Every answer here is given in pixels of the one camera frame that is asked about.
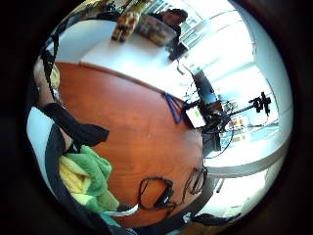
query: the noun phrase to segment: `desk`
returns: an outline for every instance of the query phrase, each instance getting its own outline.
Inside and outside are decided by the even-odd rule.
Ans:
[[[57,65],[67,109],[82,122],[110,130],[107,142],[94,149],[112,164],[109,187],[116,197],[136,205],[140,181],[159,175],[174,182],[172,200],[179,203],[190,173],[201,166],[201,135],[184,122],[176,124],[164,97],[155,90],[103,71]],[[161,186],[156,185],[151,200],[161,194]],[[186,203],[173,213],[197,196],[187,193]],[[159,222],[165,213],[139,209],[116,220],[125,227],[139,227]]]

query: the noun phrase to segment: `white table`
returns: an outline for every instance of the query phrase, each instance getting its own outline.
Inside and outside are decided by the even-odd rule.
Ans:
[[[137,33],[124,43],[112,41],[115,25],[99,20],[74,24],[63,34],[57,61],[111,71],[184,100],[192,77],[176,69],[164,47]]]

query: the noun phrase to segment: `green towel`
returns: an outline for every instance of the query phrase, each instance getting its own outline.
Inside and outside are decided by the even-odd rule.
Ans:
[[[67,162],[69,169],[73,172],[87,172],[90,178],[84,192],[71,193],[72,197],[93,212],[115,212],[119,202],[108,190],[107,183],[112,171],[111,164],[84,145],[81,146],[80,153],[67,153],[65,158],[63,163]]]

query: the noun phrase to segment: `blue cable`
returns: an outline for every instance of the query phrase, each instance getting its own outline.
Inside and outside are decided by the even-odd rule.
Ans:
[[[177,124],[179,124],[185,117],[185,105],[186,105],[186,103],[185,102],[183,103],[183,106],[181,108],[182,109],[182,113],[181,113],[180,117],[178,118],[177,113],[176,113],[176,111],[175,111],[175,109],[173,107],[173,104],[172,104],[172,101],[175,101],[174,100],[175,98],[173,96],[171,96],[170,94],[165,93],[165,99],[166,99],[166,101],[168,103],[170,111],[172,112],[172,114],[174,116],[175,122]]]

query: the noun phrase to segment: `person's arm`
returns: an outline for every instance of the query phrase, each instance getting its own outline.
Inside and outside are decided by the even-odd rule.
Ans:
[[[38,98],[38,104],[37,107],[41,109],[45,105],[49,103],[55,103],[55,100],[51,94],[49,83],[46,79],[43,62],[41,59],[38,59],[33,70],[34,80],[39,88],[39,98]],[[66,142],[66,148],[65,151],[68,150],[71,144],[71,138],[60,128],[61,133],[63,134],[63,137]]]

